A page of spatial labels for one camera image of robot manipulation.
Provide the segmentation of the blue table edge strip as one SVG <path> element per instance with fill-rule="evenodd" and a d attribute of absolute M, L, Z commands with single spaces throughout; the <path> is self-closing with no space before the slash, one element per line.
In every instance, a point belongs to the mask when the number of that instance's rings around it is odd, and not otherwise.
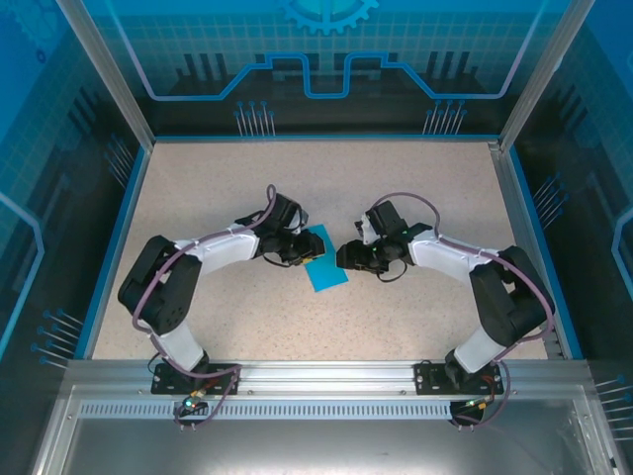
<path fill-rule="evenodd" d="M 547 284 L 556 305 L 556 333 L 563 357 L 565 359 L 582 360 L 585 356 L 560 285 L 543 226 L 537 215 L 532 192 L 529 189 L 525 172 L 514 146 L 509 150 L 508 156 L 511 171 L 514 173 L 520 194 L 520 200 L 525 207 L 524 214 L 528 220 L 528 235 L 533 241 L 533 247 L 536 252 L 535 263 L 539 266 L 539 270 L 543 274 L 543 280 Z"/>
<path fill-rule="evenodd" d="M 103 324 L 122 253 L 127 241 L 151 153 L 141 147 L 126 187 L 106 249 L 93 296 L 74 351 L 74 359 L 90 359 Z"/>

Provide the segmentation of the aluminium frame post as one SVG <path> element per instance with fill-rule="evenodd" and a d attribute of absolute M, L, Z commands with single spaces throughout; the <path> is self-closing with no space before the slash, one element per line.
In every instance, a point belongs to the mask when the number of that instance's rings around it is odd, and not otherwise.
<path fill-rule="evenodd" d="M 594 2 L 595 0 L 570 0 L 499 135 L 498 150 L 501 153 L 509 152 L 518 138 Z"/>
<path fill-rule="evenodd" d="M 55 0 L 139 144 L 153 152 L 155 137 L 132 90 L 82 0 Z"/>

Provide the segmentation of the grey metal tray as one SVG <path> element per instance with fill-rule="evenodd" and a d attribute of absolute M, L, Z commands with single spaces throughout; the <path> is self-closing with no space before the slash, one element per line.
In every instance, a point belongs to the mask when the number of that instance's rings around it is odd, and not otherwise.
<path fill-rule="evenodd" d="M 86 420 L 53 410 L 29 475 L 633 475 L 584 394 L 449 421 Z"/>

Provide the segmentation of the aluminium mounting rail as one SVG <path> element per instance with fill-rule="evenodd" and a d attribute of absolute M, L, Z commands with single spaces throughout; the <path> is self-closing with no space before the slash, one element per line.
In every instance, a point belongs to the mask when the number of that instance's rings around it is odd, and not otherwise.
<path fill-rule="evenodd" d="M 246 396 L 347 396 L 413 394 L 419 377 L 412 361 L 248 361 L 243 364 L 238 393 Z M 591 383 L 582 360 L 511 360 L 512 388 L 553 392 Z M 91 386 L 99 394 L 142 393 L 150 374 L 140 360 L 78 360 L 69 363 L 64 388 Z"/>

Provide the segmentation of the blue cloth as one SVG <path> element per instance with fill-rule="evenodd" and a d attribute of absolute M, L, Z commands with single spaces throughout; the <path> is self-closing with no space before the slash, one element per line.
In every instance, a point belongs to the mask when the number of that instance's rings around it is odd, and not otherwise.
<path fill-rule="evenodd" d="M 316 293 L 348 282 L 346 271 L 336 265 L 336 249 L 324 225 L 309 227 L 324 244 L 324 255 L 305 265 Z"/>

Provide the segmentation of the aluminium side rail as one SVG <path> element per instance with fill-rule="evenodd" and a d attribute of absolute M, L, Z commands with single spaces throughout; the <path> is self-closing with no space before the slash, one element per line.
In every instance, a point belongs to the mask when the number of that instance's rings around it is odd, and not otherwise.
<path fill-rule="evenodd" d="M 508 152 L 501 153 L 498 150 L 497 142 L 488 142 L 488 148 L 491 154 L 494 169 L 497 175 L 499 189 L 507 211 L 510 226 L 515 238 L 516 244 L 522 247 L 532 260 L 532 263 L 543 280 L 543 274 L 539 270 L 539 266 L 535 263 L 534 257 L 536 252 L 533 247 L 533 241 L 528 235 L 528 220 L 526 219 L 525 207 L 520 200 L 520 194 L 515 181 L 514 173 L 511 171 L 511 164 L 508 159 Z M 546 289 L 549 291 L 547 284 L 544 282 Z M 545 351 L 549 359 L 565 359 L 561 351 L 556 333 L 556 305 L 554 313 L 554 328 L 544 338 Z"/>

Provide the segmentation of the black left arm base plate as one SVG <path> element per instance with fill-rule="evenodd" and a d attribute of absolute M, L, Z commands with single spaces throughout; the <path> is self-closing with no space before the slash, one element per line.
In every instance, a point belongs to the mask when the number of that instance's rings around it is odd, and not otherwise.
<path fill-rule="evenodd" d="M 206 395 L 220 396 L 229 386 L 234 373 L 228 372 L 229 364 L 219 364 L 205 369 L 205 373 L 219 373 L 222 376 L 214 378 L 193 378 L 176 370 L 170 364 L 159 363 L 153 369 L 153 378 L 150 385 L 152 395 L 190 395 L 198 390 L 203 390 Z"/>

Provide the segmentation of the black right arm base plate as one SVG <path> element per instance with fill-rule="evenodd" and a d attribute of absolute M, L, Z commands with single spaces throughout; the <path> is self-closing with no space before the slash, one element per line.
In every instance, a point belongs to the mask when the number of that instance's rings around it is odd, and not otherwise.
<path fill-rule="evenodd" d="M 488 364 L 475 373 L 468 373 L 457 364 L 422 360 L 413 367 L 412 371 L 418 396 L 484 396 L 504 393 L 500 369 L 497 365 Z"/>

